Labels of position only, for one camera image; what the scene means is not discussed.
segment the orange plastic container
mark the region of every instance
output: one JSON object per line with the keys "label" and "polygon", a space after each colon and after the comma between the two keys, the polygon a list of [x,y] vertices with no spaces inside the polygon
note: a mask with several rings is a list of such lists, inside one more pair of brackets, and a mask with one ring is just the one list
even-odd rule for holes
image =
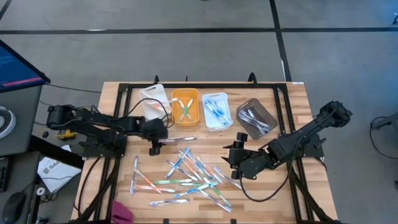
{"label": "orange plastic container", "polygon": [[[199,122],[199,101],[198,101],[199,92],[194,88],[181,88],[176,89],[172,92],[172,98],[178,98],[179,100],[174,101],[172,103],[172,115],[174,116],[175,123],[180,126],[193,126]],[[191,106],[188,109],[188,116],[184,116],[182,119],[182,115],[184,110],[181,106],[181,103],[186,107],[189,104],[190,100],[193,100]]]}

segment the gray floor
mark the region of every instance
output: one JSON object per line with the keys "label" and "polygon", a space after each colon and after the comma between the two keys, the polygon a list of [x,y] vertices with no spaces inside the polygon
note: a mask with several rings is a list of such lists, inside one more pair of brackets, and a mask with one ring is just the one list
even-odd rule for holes
{"label": "gray floor", "polygon": [[[387,27],[393,0],[276,0],[282,27]],[[272,27],[266,0],[13,0],[0,30],[133,29],[182,27]],[[275,34],[0,35],[56,85],[100,90],[105,81],[283,81]],[[328,177],[339,219],[348,223],[398,220],[398,162],[381,157],[369,140],[369,122],[398,111],[398,33],[283,34],[292,79],[305,82],[313,113],[339,100],[353,113],[343,129],[322,132]],[[97,104],[92,93],[45,86],[42,101]],[[45,122],[46,106],[36,120]],[[34,134],[43,129],[36,127]],[[377,146],[397,156],[386,127],[374,132]],[[61,145],[54,136],[50,141]],[[40,215],[70,218],[79,177]]]}

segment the white plastic container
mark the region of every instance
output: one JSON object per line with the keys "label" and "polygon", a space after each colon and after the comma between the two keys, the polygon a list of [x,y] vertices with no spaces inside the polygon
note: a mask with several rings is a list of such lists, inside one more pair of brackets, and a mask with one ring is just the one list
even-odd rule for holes
{"label": "white plastic container", "polygon": [[[211,93],[202,96],[203,109],[205,111],[206,127],[209,131],[225,131],[233,124],[231,112],[228,106],[228,95],[226,93]],[[217,117],[206,107],[206,101],[215,101],[217,105],[224,111],[226,117],[230,120],[229,125],[222,124]]]}
{"label": "white plastic container", "polygon": [[[169,100],[167,99],[167,95],[162,84],[156,84],[140,90],[139,98],[141,100],[144,98],[153,98],[159,100],[160,102],[163,102],[163,106],[168,114],[172,112],[172,108],[170,103],[168,103]],[[141,104],[144,108],[144,116],[146,119],[152,120],[155,118],[163,118],[165,116],[162,106],[156,101],[144,100]]]}

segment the monitor screen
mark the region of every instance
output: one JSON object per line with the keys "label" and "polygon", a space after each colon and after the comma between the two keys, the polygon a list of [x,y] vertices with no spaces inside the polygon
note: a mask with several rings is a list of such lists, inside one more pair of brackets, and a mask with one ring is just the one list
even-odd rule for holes
{"label": "monitor screen", "polygon": [[43,73],[4,42],[0,44],[0,92],[45,84],[48,78]]}

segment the wooden tabletop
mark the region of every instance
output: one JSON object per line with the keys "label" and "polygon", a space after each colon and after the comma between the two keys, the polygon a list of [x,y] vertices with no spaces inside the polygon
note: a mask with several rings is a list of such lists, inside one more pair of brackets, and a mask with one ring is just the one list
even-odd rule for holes
{"label": "wooden tabletop", "polygon": [[[116,102],[116,95],[118,90],[118,82],[106,82],[102,90],[99,101],[99,110],[104,114],[113,114]],[[289,99],[292,107],[292,113],[296,128],[301,128],[312,120],[310,105],[307,94],[303,84],[287,83],[289,91]],[[133,107],[139,100],[140,89],[135,89],[132,93],[130,107]],[[171,96],[173,88],[166,88],[166,94]],[[282,190],[271,200],[257,203],[247,199],[242,191],[237,187],[225,182],[224,185],[218,185],[218,189],[224,197],[233,204],[232,213],[224,211],[219,206],[215,205],[211,200],[202,197],[200,194],[190,194],[187,197],[191,201],[189,203],[167,205],[164,207],[150,207],[149,202],[158,200],[173,199],[173,194],[158,194],[155,191],[136,189],[134,195],[130,195],[130,181],[132,176],[132,167],[135,156],[138,156],[138,169],[141,170],[150,180],[163,180],[165,174],[170,170],[170,166],[165,163],[168,159],[170,161],[177,161],[178,149],[184,149],[190,146],[191,151],[196,156],[200,156],[202,160],[210,166],[218,166],[224,174],[230,175],[231,169],[229,164],[222,160],[221,156],[228,156],[228,150],[223,149],[233,143],[236,139],[237,132],[245,132],[244,128],[236,120],[236,108],[251,98],[257,98],[271,115],[277,120],[277,112],[275,108],[274,94],[268,88],[256,89],[239,89],[239,88],[199,88],[199,106],[200,106],[200,121],[199,124],[192,127],[180,127],[174,125],[169,129],[169,137],[182,136],[196,136],[198,140],[189,142],[180,142],[176,146],[163,146],[161,153],[158,156],[149,156],[150,143],[141,140],[137,137],[128,137],[126,148],[126,155],[121,159],[121,166],[118,176],[118,186],[116,189],[115,200],[123,203],[134,214],[135,223],[162,223],[164,218],[169,218],[171,223],[229,223],[231,219],[237,219],[238,223],[295,223],[294,208],[292,203],[292,196],[290,192],[289,182],[282,188]],[[228,94],[228,103],[231,110],[231,115],[234,119],[233,125],[227,131],[208,132],[206,130],[203,106],[201,104],[201,96],[207,93],[225,92]],[[289,130],[288,120],[283,100],[283,95],[280,92],[280,102],[284,114],[286,130]],[[122,100],[121,108],[124,108],[124,99]],[[132,115],[143,115],[142,106],[138,106]],[[270,140],[277,138],[279,134],[279,127],[274,128],[270,133],[263,138],[255,141],[249,137],[245,144],[246,149],[256,150],[258,147],[264,145]],[[88,159],[85,162],[79,192],[82,182],[95,159]],[[98,192],[100,183],[103,161],[101,159],[92,173],[90,174],[86,187],[83,192],[82,208],[86,208],[93,197]],[[328,177],[325,168],[315,159],[303,158],[305,174],[307,177],[308,188],[319,206],[330,217],[337,219],[335,206],[330,192]],[[273,193],[276,188],[284,181],[287,175],[285,165],[278,167],[275,170],[265,170],[257,175],[257,180],[244,179],[244,186],[248,194],[254,198],[266,198]],[[173,179],[185,177],[174,172]],[[141,177],[137,176],[137,183],[146,185]],[[177,189],[178,192],[186,191],[187,187],[178,185],[163,185],[163,187]],[[209,194],[218,198],[211,189],[206,189]],[[300,207],[303,219],[306,219],[305,207],[303,197],[298,191],[300,200]],[[108,194],[105,195],[103,201],[103,208],[101,218],[105,218],[106,205],[108,204]],[[72,218],[77,217],[77,212],[74,210]]]}

